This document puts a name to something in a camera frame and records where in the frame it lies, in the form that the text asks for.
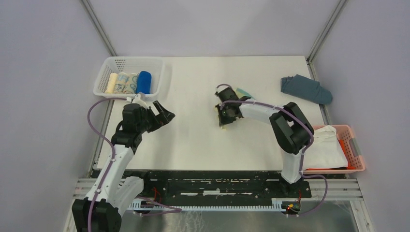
tabletop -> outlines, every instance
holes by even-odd
[[[239,87],[260,102],[295,102],[311,125],[323,125],[317,104],[280,91],[283,77],[299,74],[311,78],[303,56],[183,57],[164,61],[167,72],[158,101],[176,116],[159,130],[143,134],[127,169],[281,170],[282,151],[271,125],[241,118],[224,129],[219,127],[215,87],[221,83]],[[114,102],[105,133],[109,139],[128,103]],[[108,154],[110,146],[104,143],[97,169],[104,166]]]

white plastic basket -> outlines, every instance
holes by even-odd
[[[127,74],[147,71],[151,73],[151,94],[146,94],[144,100],[155,101],[161,88],[162,77],[164,76],[165,64],[162,58],[158,57],[109,57],[101,66],[100,73],[94,83],[94,94],[106,98],[133,97],[135,94],[114,94],[104,93],[107,89],[108,79],[111,73],[124,72]]]

blue fabric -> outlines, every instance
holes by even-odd
[[[135,93],[149,94],[151,90],[151,74],[146,71],[140,72],[137,79],[137,91]]]
[[[319,82],[307,77],[296,75],[283,77],[280,91],[295,97],[299,97],[316,104],[329,104],[332,102],[332,94],[323,88]]]

gray wall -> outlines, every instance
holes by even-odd
[[[91,0],[119,55],[309,53],[337,0]]]
[[[0,31],[0,231],[61,231],[97,140],[86,116],[109,55],[77,0],[1,1]]]
[[[367,164],[359,175],[375,229],[409,231],[410,1],[349,1],[315,67],[353,127]]]

orange basket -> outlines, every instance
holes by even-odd
[[[315,130],[320,129],[323,126],[313,126]],[[305,170],[303,171],[304,174],[349,174],[355,172],[361,172],[366,169],[365,162],[363,157],[360,153],[359,147],[357,146],[356,139],[354,137],[354,133],[348,125],[331,125],[332,127],[336,128],[336,135],[338,140],[343,140],[345,150],[346,150],[346,158],[349,162],[349,166],[353,167],[354,169],[347,169],[347,170]]]

